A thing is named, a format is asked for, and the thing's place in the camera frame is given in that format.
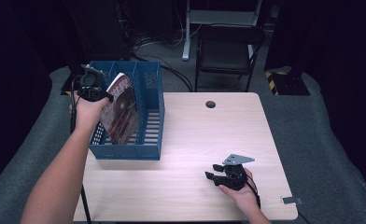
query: blue storage bin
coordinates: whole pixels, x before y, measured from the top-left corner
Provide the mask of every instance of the blue storage bin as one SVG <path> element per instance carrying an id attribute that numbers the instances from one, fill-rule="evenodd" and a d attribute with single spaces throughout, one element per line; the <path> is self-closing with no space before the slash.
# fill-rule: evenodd
<path id="1" fill-rule="evenodd" d="M 163 104 L 160 64 L 154 62 L 94 61 L 90 67 L 105 74 L 102 88 L 107 89 L 118 73 L 124 73 L 134 84 L 139 125 L 126 145 L 113 145 L 102 123 L 95 128 L 90 150 L 98 160 L 157 161 L 161 156 Z"/>

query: black camera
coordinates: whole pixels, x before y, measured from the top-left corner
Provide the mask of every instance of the black camera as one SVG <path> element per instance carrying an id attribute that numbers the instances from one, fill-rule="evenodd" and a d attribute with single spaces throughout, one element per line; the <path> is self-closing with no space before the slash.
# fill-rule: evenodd
<path id="1" fill-rule="evenodd" d="M 113 95 L 102 89 L 102 76 L 105 74 L 91 67 L 85 67 L 85 75 L 80 78 L 78 95 L 90 102 L 100 101 L 107 97 L 113 102 Z"/>

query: chair leg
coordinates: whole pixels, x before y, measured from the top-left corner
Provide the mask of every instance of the chair leg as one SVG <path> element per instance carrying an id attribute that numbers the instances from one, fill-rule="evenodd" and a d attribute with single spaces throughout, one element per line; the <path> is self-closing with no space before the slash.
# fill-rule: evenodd
<path id="1" fill-rule="evenodd" d="M 250 86 L 250 80 L 251 79 L 252 79 L 252 73 L 249 73 L 249 75 L 247 76 L 247 84 L 246 84 L 245 91 L 249 91 L 249 86 Z"/>
<path id="2" fill-rule="evenodd" d="M 194 83 L 194 92 L 197 92 L 198 87 L 198 76 L 200 75 L 200 71 L 198 68 L 195 69 L 195 83 Z"/>

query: book cover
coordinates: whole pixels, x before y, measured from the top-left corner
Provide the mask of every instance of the book cover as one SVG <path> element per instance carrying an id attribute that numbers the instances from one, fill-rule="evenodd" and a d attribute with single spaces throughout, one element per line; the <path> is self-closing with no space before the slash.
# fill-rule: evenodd
<path id="1" fill-rule="evenodd" d="M 100 120 L 113 144 L 127 144 L 138 126 L 133 84 L 119 73 L 106 91 L 114 100 L 104 108 Z"/>

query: dark curtain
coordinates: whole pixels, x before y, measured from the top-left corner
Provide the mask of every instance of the dark curtain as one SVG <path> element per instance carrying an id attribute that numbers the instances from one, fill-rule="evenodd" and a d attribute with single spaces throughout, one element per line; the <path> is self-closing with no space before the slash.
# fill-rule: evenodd
<path id="1" fill-rule="evenodd" d="M 366 180 L 366 1 L 284 1 L 265 70 L 283 66 L 317 81 L 331 128 Z"/>
<path id="2" fill-rule="evenodd" d="M 0 0 L 0 174 L 49 98 L 49 73 L 83 59 L 62 0 Z"/>

